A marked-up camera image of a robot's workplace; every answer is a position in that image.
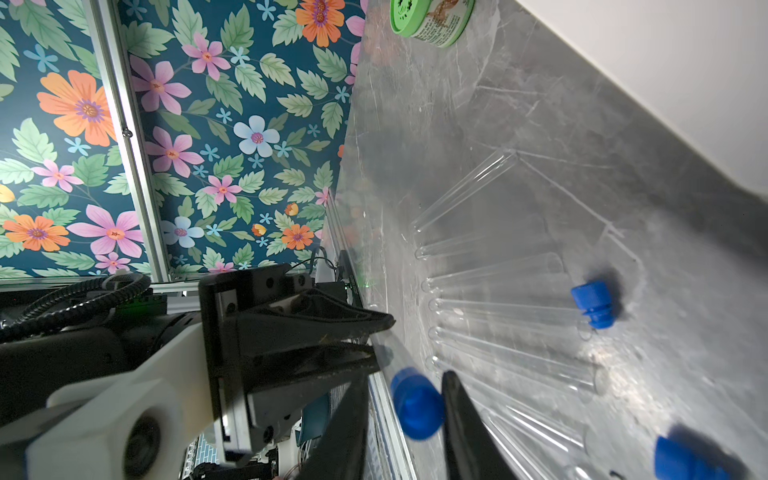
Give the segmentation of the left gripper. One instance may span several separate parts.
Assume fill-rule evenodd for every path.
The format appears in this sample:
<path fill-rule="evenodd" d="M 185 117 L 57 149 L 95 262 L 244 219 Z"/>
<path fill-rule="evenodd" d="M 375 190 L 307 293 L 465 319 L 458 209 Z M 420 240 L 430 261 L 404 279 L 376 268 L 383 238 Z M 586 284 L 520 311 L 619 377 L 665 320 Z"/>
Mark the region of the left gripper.
<path fill-rule="evenodd" d="M 23 451 L 27 479 L 174 479 L 214 426 L 243 465 L 330 390 L 379 370 L 368 345 L 392 328 L 286 266 L 203 279 L 200 320 L 135 369 L 60 387 Z"/>

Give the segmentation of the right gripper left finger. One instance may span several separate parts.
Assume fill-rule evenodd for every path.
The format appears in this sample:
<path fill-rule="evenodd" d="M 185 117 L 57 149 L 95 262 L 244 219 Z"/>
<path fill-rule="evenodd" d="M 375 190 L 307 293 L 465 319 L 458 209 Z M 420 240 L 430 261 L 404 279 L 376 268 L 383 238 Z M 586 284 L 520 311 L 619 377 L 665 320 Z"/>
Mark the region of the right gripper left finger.
<path fill-rule="evenodd" d="M 361 479 L 368 419 L 368 381 L 365 376 L 358 376 L 346 389 L 318 447 L 301 468 L 297 479 Z"/>

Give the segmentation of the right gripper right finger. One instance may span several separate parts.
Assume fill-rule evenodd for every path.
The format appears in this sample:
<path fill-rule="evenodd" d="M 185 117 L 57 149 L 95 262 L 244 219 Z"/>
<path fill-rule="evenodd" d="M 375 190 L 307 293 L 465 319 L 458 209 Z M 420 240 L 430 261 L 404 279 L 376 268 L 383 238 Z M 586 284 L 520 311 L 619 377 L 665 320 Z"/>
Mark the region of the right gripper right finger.
<path fill-rule="evenodd" d="M 445 409 L 443 445 L 448 478 L 517 479 L 456 372 L 443 373 L 441 395 Z"/>

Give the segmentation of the test tube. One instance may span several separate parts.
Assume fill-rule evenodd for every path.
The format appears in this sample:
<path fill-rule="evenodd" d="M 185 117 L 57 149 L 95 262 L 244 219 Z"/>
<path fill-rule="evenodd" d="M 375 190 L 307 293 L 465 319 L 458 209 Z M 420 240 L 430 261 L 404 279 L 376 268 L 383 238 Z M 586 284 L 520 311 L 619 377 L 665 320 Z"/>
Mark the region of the test tube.
<path fill-rule="evenodd" d="M 412 230 L 415 233 L 423 233 L 432 224 L 504 175 L 518 159 L 517 150 L 495 151 L 416 217 L 411 223 Z"/>
<path fill-rule="evenodd" d="M 558 253 L 560 244 L 548 233 L 540 230 L 492 230 L 474 232 L 458 237 L 428 242 L 414 252 L 416 260 L 448 258 L 462 255 L 490 255 L 493 253 Z"/>
<path fill-rule="evenodd" d="M 524 277 L 527 275 L 564 273 L 561 257 L 546 252 L 526 257 L 517 257 L 501 263 L 476 267 L 469 270 L 427 277 L 421 284 L 425 293 L 442 293 L 452 287 L 473 284 L 475 281 L 496 277 Z"/>
<path fill-rule="evenodd" d="M 429 330 L 429 338 L 436 345 L 454 350 L 462 357 L 476 359 L 493 365 L 497 370 L 579 396 L 603 395 L 610 386 L 610 375 L 605 368 L 578 358 L 542 356 L 534 350 L 520 350 L 440 326 Z"/>
<path fill-rule="evenodd" d="M 590 340 L 595 330 L 577 309 L 434 298 L 428 308 L 441 318 L 510 327 L 546 336 L 577 335 Z"/>
<path fill-rule="evenodd" d="M 373 334 L 371 342 L 388 387 L 393 388 L 393 384 L 420 373 L 405 345 L 391 330 Z"/>
<path fill-rule="evenodd" d="M 426 364 L 435 373 L 454 372 L 470 397 L 484 408 L 508 421 L 519 432 L 545 447 L 570 456 L 588 456 L 589 428 L 526 396 L 512 396 L 466 372 L 443 358 L 433 355 Z"/>

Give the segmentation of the blue stopper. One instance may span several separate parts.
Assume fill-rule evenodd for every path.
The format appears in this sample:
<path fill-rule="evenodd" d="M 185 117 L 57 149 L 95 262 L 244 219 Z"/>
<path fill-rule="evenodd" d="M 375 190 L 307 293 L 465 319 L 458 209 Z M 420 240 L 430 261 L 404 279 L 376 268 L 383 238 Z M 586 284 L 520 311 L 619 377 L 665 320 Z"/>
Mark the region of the blue stopper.
<path fill-rule="evenodd" d="M 593 281 L 576 286 L 571 289 L 571 296 L 592 328 L 602 330 L 614 325 L 613 299 L 605 282 Z"/>
<path fill-rule="evenodd" d="M 713 466 L 682 444 L 658 437 L 654 450 L 654 475 L 659 480 L 730 480 L 722 467 Z"/>
<path fill-rule="evenodd" d="M 403 433 L 425 441 L 442 427 L 445 406 L 432 382 L 414 367 L 399 370 L 390 382 L 393 406 Z"/>

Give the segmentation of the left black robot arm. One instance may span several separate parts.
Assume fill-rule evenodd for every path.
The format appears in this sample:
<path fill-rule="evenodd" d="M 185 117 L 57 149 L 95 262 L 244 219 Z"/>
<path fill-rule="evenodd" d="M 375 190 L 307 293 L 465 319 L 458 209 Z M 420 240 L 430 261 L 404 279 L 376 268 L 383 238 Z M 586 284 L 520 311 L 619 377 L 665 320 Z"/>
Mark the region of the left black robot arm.
<path fill-rule="evenodd" d="M 393 317 L 288 265 L 214 274 L 197 292 L 197 310 L 173 314 L 147 276 L 116 274 L 52 291 L 4 327 L 2 477 L 181 479 L 182 453 L 212 429 L 217 461 L 192 478 L 270 479 L 303 409 L 350 385 L 340 470 L 360 478 L 379 368 L 362 340 Z"/>

